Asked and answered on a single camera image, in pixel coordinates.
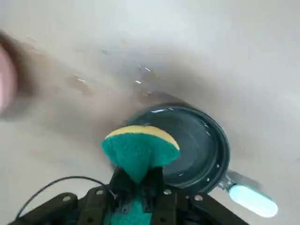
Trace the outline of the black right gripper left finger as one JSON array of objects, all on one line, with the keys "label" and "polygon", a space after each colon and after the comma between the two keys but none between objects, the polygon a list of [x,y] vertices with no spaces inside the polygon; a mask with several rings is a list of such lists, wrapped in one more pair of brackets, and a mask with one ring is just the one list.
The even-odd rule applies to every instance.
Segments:
[{"label": "black right gripper left finger", "polygon": [[135,184],[124,169],[117,168],[109,184],[86,176],[97,187],[83,198],[65,192],[23,214],[17,213],[15,225],[103,225],[112,213],[129,213],[135,194]]}]

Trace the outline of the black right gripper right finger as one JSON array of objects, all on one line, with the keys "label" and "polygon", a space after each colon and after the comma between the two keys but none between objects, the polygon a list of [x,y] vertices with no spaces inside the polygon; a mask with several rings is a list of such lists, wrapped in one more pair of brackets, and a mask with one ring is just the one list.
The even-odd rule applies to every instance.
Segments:
[{"label": "black right gripper right finger", "polygon": [[151,225],[246,225],[206,193],[186,196],[166,185],[162,167],[150,170],[140,183],[142,209],[151,213]]}]

